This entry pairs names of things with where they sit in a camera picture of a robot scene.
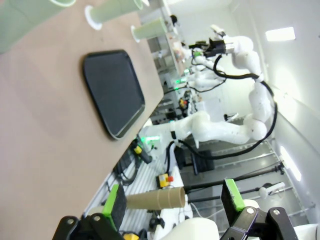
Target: wooden table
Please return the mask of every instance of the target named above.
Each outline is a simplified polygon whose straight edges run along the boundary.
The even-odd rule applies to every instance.
[[[131,35],[137,13],[87,24],[84,7],[103,1],[78,0],[0,55],[0,239],[52,239],[63,216],[80,217],[163,97],[147,42]],[[115,49],[130,55],[146,104],[121,140],[105,133],[81,69],[87,53]]]

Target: white cup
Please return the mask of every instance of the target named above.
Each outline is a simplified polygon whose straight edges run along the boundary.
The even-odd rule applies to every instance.
[[[164,35],[168,32],[165,21],[162,17],[147,22],[142,26],[131,26],[131,33],[135,41],[138,43],[141,39],[152,39]]]
[[[143,9],[142,0],[106,0],[99,6],[86,6],[84,13],[89,25],[96,30],[102,28],[102,23]]]

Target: ceiling light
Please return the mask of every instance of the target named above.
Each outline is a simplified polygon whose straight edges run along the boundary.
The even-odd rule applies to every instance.
[[[281,157],[283,159],[283,165],[285,166],[285,168],[291,169],[296,180],[300,182],[302,177],[301,172],[299,171],[295,162],[292,160],[289,153],[283,146],[280,146],[280,153],[281,153]]]
[[[295,40],[295,30],[291,27],[280,28],[265,32],[266,39],[269,42]]]

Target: white wall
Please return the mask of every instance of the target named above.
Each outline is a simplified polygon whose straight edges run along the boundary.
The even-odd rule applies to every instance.
[[[292,180],[305,207],[311,201],[320,206],[320,1],[233,0],[229,8],[239,32],[253,39],[280,99],[274,134],[277,146],[287,149],[302,173],[301,182]],[[266,31],[285,27],[294,27],[296,40],[267,42]],[[317,212],[308,217],[319,221]]]
[[[183,0],[170,5],[172,14],[175,14],[180,23],[179,30],[182,33],[186,44],[194,44],[196,41],[208,41],[213,37],[210,25],[216,24],[225,29],[230,36],[238,36],[239,30],[235,18],[230,9],[226,6],[230,1],[202,0],[207,4],[199,4],[198,1]],[[224,56],[219,64],[228,74],[243,74],[243,70],[233,67],[231,56]],[[202,93],[204,100],[218,97],[221,101],[223,111],[226,114],[239,113],[245,116],[251,112],[248,95],[253,86],[253,81],[228,80],[226,84],[219,88]]]

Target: black tray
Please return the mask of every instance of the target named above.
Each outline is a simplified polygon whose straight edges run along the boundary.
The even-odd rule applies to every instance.
[[[145,109],[129,55],[124,50],[89,53],[83,75],[105,129],[122,138]]]

